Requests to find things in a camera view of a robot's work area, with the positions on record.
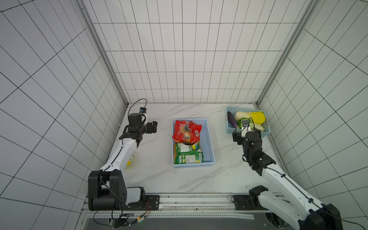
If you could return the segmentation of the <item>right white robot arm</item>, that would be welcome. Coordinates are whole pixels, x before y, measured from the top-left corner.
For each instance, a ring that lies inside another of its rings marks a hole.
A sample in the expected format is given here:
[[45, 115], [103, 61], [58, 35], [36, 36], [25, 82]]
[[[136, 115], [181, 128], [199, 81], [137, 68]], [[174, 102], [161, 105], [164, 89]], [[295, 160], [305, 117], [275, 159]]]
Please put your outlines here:
[[295, 230], [341, 230], [339, 210], [306, 192], [294, 182], [262, 149], [261, 132], [245, 128], [232, 133], [242, 146], [242, 160], [271, 183], [283, 195], [272, 194], [265, 186], [256, 186], [247, 195], [234, 195], [237, 210], [269, 210]]

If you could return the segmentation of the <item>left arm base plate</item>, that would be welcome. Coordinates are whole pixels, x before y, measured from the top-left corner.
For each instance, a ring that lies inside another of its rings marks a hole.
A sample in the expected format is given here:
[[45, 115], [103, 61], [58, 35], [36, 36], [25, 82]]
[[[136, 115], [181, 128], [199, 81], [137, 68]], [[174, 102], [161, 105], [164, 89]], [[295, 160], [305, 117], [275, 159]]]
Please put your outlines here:
[[145, 195], [139, 201], [138, 210], [157, 211], [159, 210], [160, 196], [159, 195]]

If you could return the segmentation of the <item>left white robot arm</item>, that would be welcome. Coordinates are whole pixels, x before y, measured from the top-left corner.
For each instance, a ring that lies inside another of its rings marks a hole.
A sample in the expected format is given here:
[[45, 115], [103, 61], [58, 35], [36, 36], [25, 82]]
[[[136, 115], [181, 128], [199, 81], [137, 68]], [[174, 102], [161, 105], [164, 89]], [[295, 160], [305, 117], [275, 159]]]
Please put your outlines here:
[[147, 109], [128, 115], [128, 125], [119, 137], [115, 152], [101, 169], [88, 176], [88, 206], [90, 211], [123, 211], [144, 209], [147, 199], [143, 187], [127, 187], [123, 172], [138, 148], [144, 134], [157, 132], [156, 121], [147, 122]]

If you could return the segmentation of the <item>red gummy candy bag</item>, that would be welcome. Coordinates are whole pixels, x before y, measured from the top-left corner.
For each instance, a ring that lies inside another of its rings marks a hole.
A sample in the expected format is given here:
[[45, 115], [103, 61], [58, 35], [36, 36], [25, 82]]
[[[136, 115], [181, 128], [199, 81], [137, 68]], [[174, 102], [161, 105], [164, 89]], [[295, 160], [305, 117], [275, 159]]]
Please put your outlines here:
[[176, 120], [172, 138], [175, 143], [195, 144], [200, 141], [201, 130], [202, 125], [193, 121]]

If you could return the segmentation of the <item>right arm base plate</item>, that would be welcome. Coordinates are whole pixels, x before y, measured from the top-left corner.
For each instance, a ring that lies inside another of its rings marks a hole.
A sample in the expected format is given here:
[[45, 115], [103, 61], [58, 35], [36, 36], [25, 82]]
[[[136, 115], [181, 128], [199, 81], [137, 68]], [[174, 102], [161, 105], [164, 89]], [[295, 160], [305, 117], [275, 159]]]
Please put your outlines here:
[[231, 202], [235, 204], [236, 210], [257, 210], [259, 204], [255, 195], [233, 195]]

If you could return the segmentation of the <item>green Fox's candy bag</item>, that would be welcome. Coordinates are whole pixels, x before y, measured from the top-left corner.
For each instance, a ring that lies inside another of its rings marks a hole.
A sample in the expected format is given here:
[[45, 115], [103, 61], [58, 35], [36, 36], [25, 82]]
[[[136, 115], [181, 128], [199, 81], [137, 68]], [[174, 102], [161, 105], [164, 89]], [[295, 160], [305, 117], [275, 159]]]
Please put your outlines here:
[[194, 144], [176, 143], [173, 146], [174, 164], [202, 163], [204, 155], [199, 141]]

